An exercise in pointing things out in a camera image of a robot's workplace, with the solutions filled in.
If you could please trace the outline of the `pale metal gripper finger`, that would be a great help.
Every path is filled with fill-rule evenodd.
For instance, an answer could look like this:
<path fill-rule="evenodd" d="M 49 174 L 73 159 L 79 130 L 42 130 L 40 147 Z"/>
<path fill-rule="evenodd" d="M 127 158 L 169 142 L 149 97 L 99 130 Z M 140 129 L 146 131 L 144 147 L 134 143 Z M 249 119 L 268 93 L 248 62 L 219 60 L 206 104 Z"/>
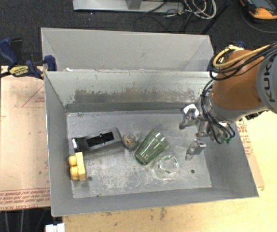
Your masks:
<path fill-rule="evenodd" d="M 179 129 L 183 130 L 186 127 L 194 125 L 200 119 L 200 112 L 195 104 L 190 104 L 183 109 L 183 118 L 179 124 Z"/>
<path fill-rule="evenodd" d="M 195 155 L 199 155 L 206 144 L 201 139 L 194 139 L 186 151 L 186 160 L 191 160 Z"/>

